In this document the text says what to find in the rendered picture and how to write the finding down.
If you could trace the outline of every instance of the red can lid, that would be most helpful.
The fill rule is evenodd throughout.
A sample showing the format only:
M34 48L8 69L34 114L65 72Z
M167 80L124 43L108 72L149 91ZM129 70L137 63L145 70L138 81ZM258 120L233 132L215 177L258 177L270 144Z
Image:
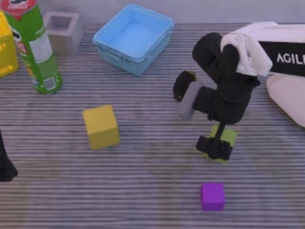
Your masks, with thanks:
M36 5L36 0L2 0L1 9L20 20L22 16Z

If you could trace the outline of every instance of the yellow container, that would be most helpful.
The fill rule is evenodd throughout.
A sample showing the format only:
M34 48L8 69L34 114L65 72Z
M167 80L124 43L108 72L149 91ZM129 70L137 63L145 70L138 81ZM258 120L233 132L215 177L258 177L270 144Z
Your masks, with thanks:
M18 69L13 34L0 11L0 77L13 73Z

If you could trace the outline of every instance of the yellow box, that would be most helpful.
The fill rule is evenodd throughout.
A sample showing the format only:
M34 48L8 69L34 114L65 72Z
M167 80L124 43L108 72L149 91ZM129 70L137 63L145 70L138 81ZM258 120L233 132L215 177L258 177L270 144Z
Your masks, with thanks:
M0 77L13 73L18 69L13 34L0 11Z
M92 150L120 142L119 128L111 105L85 110L82 115Z

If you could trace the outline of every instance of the can label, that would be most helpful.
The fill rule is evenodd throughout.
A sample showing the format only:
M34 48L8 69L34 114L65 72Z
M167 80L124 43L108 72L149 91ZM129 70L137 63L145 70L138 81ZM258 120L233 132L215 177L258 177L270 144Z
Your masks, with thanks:
M34 88L43 94L59 90L62 79L36 0L3 0L1 7Z

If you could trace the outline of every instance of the nutrition label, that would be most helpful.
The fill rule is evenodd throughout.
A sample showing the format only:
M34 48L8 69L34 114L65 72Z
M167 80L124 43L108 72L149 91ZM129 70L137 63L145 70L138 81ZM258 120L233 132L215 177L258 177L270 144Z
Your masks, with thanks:
M46 32L37 40L30 42L30 48L36 63L43 63L47 61L53 53L49 37Z

